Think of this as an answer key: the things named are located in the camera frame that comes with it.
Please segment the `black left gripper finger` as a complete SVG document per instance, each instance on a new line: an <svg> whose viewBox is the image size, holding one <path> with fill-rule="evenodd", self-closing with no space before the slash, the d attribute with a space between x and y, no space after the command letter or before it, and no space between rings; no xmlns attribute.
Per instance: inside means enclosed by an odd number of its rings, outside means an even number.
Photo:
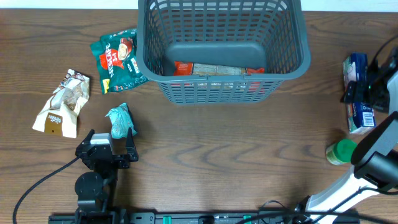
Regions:
<svg viewBox="0 0 398 224"><path fill-rule="evenodd" d="M136 147L133 141L132 128L128 129L126 137L126 150L128 154L136 154Z"/></svg>
<svg viewBox="0 0 398 224"><path fill-rule="evenodd" d="M88 135L86 136L86 138L84 138L84 143L85 144L89 144L90 143L91 138L93 137L94 133L95 133L95 130L91 129L90 132L88 133Z"/></svg>

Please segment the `blue tissue pack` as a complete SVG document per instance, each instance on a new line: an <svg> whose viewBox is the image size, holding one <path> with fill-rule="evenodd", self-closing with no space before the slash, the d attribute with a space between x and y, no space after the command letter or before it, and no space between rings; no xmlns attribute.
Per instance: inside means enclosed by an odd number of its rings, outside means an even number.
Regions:
<svg viewBox="0 0 398 224"><path fill-rule="evenodd" d="M364 53L352 53L343 62L343 80L345 90L350 81L365 81L368 69L368 56ZM365 134L376 127L374 110L365 103L347 104L348 129L350 134Z"/></svg>

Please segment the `orange tan noodle packet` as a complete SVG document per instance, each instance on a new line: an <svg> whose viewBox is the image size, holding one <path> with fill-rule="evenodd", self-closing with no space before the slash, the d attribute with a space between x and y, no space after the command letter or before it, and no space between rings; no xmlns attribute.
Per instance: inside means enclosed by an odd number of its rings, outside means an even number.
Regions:
<svg viewBox="0 0 398 224"><path fill-rule="evenodd" d="M173 76L189 76L199 75L201 77L210 76L242 76L252 75L253 73L265 73L265 68L261 67L258 69L245 68L245 67L229 67L223 65L209 65L202 63L191 63L191 62L179 62L175 61L175 71ZM210 86L213 89L220 89L221 83L197 83L198 88L206 88ZM223 88L230 90L233 89L233 83L225 83Z"/></svg>

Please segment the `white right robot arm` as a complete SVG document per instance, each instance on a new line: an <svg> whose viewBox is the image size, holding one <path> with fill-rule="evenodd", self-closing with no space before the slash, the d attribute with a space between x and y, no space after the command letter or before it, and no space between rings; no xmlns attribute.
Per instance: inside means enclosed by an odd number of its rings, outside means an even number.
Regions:
<svg viewBox="0 0 398 224"><path fill-rule="evenodd" d="M306 223L333 223L368 197L397 195L397 48L382 65L374 58L364 80L350 81L341 102L365 103L389 116L356 146L350 170L308 198Z"/></svg>

